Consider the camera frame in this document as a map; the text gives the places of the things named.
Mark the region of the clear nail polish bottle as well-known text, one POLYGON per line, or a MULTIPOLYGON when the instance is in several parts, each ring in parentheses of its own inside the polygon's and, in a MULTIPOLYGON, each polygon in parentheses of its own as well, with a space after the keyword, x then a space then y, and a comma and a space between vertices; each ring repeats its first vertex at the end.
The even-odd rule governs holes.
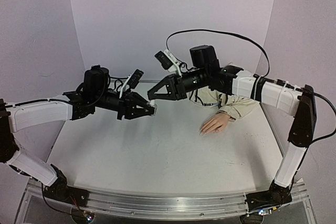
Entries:
POLYGON ((155 116, 157 111, 157 105, 151 105, 150 106, 150 116, 155 116))

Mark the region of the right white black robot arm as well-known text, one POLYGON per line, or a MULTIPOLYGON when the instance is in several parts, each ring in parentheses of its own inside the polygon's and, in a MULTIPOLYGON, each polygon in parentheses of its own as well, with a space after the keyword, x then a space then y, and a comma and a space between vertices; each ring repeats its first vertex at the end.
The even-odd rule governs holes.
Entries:
POLYGON ((202 132, 218 130, 227 122, 240 119, 260 102, 279 109, 294 118, 288 148, 274 180, 266 191, 246 195, 249 214, 265 215, 292 201, 291 189, 313 137, 317 122, 317 94, 311 86, 290 85, 271 80, 240 67, 220 67, 215 49, 202 45, 190 49, 194 69, 182 72, 181 65, 169 50, 159 51, 155 58, 169 75, 148 91, 150 101, 189 99, 203 107, 217 108, 215 116, 202 126, 202 132))

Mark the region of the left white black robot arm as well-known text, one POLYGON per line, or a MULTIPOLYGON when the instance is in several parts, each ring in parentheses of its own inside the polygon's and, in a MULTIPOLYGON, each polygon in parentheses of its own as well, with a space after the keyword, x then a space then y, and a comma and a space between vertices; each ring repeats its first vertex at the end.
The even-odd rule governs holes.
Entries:
POLYGON ((96 65, 85 71, 83 82, 76 90, 59 97, 12 104, 2 100, 1 163, 37 180, 59 201, 68 200, 71 188, 63 172, 31 154, 15 139, 16 134, 31 128, 44 129, 48 124, 84 119, 94 114, 96 108, 116 112, 118 120, 152 116, 156 112, 154 102, 134 92, 142 75, 141 70, 136 70, 117 91, 110 88, 109 70, 96 65))

